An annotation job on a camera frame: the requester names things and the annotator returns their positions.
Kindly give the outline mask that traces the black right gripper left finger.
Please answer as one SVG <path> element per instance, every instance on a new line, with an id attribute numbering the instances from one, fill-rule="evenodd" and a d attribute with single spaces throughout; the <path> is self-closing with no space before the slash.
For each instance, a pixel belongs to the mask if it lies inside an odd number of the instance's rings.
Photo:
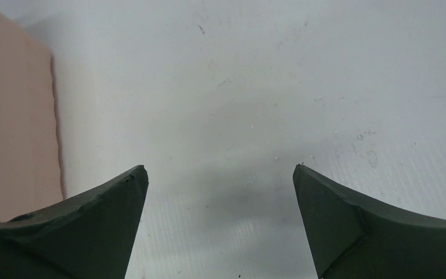
<path id="1" fill-rule="evenodd" d="M 149 186 L 143 165 L 0 222 L 0 278 L 124 278 Z"/>

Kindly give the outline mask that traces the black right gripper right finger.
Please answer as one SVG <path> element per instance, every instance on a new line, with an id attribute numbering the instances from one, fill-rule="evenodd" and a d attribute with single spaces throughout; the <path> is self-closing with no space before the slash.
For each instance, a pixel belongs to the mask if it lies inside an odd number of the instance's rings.
<path id="1" fill-rule="evenodd" d="M 298 206 L 319 278 L 446 278 L 446 220 L 401 209 L 299 164 Z"/>

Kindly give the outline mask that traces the pink plastic bin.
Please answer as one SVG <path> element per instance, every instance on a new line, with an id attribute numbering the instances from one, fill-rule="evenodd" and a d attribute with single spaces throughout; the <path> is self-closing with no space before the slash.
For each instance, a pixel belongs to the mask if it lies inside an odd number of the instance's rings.
<path id="1" fill-rule="evenodd" d="M 0 221 L 62 199 L 51 53 L 0 12 Z"/>

